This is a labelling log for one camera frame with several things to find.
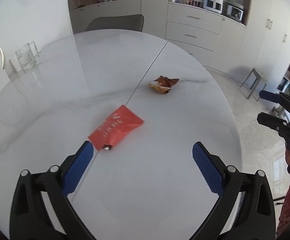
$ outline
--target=countertop appliance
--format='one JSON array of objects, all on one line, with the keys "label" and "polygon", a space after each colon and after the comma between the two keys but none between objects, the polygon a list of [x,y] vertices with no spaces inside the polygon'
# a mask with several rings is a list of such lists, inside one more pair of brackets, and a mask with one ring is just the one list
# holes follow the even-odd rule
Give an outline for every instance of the countertop appliance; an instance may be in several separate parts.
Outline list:
[{"label": "countertop appliance", "polygon": [[203,8],[221,14],[224,0],[204,0]]},{"label": "countertop appliance", "polygon": [[237,22],[241,22],[243,19],[243,14],[244,14],[244,7],[243,5],[240,5],[239,3],[236,3],[234,1],[231,0],[226,0],[225,4],[227,6],[226,11],[224,12],[224,14],[237,21]]}]

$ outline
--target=stool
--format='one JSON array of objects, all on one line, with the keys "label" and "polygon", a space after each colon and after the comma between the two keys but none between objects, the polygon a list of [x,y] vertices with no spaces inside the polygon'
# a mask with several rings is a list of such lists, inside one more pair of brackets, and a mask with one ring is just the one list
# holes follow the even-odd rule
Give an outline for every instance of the stool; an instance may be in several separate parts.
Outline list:
[{"label": "stool", "polygon": [[242,87],[245,82],[248,80],[248,78],[250,77],[251,74],[254,74],[256,77],[256,80],[254,81],[254,83],[252,84],[252,86],[250,87],[251,92],[248,95],[247,99],[250,99],[251,95],[254,93],[254,91],[256,90],[256,88],[258,87],[260,82],[265,83],[263,90],[265,89],[266,85],[267,85],[267,77],[265,76],[265,74],[263,72],[261,72],[259,69],[257,68],[253,68],[252,71],[249,73],[248,77],[245,79],[245,81],[243,82],[243,84],[241,84],[239,87]]}]

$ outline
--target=gold clock frame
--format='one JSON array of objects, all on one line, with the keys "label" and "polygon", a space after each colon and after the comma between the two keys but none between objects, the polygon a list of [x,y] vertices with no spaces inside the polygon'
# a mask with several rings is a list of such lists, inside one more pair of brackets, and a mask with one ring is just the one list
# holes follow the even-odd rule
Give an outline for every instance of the gold clock frame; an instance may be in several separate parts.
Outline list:
[{"label": "gold clock frame", "polygon": [[4,53],[3,53],[3,50],[1,48],[1,46],[0,46],[0,51],[2,53],[2,66],[1,66],[1,69],[0,70],[3,70],[3,68],[4,68]]}]

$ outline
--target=glass mug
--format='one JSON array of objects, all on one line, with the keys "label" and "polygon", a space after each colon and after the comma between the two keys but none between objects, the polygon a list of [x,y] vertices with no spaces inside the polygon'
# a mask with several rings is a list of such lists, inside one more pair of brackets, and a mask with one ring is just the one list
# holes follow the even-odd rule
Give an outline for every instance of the glass mug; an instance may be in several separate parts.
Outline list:
[{"label": "glass mug", "polygon": [[34,41],[26,43],[15,53],[24,71],[36,66],[36,60],[39,59],[39,54]]}]

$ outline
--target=metal screw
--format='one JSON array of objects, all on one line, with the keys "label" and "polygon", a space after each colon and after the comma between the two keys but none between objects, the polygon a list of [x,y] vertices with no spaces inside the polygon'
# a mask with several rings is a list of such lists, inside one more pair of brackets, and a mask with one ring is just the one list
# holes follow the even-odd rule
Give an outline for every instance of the metal screw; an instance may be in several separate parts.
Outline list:
[{"label": "metal screw", "polygon": [[236,171],[236,168],[234,166],[228,166],[227,169],[231,173],[234,173]]},{"label": "metal screw", "polygon": [[27,174],[28,174],[28,170],[24,170],[24,171],[21,172],[21,176],[22,177],[25,177]]},{"label": "metal screw", "polygon": [[59,169],[59,167],[57,165],[51,166],[51,168],[49,169],[50,172],[57,172]]},{"label": "metal screw", "polygon": [[263,171],[258,171],[258,175],[261,176],[261,177],[265,177],[265,172],[263,172]]}]

